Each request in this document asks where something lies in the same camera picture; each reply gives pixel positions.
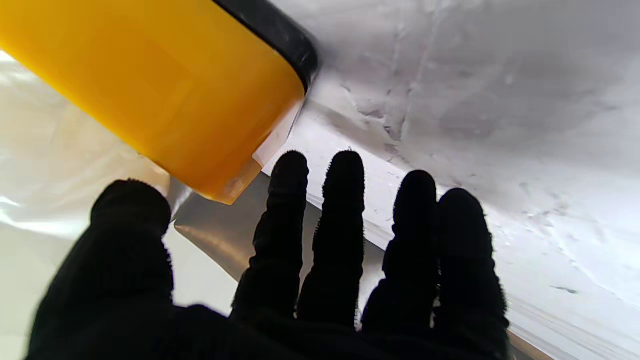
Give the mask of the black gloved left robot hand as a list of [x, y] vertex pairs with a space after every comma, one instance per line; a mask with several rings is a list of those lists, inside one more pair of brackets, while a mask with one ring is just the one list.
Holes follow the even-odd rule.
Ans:
[[155, 188], [117, 180], [55, 274], [35, 314], [28, 360], [507, 360], [506, 297], [483, 207], [460, 187], [437, 198], [414, 170], [393, 208], [384, 278], [355, 328], [364, 273], [365, 173], [332, 159], [305, 280], [307, 159], [284, 153], [254, 231], [254, 256], [229, 316], [174, 303], [163, 243], [170, 207]]

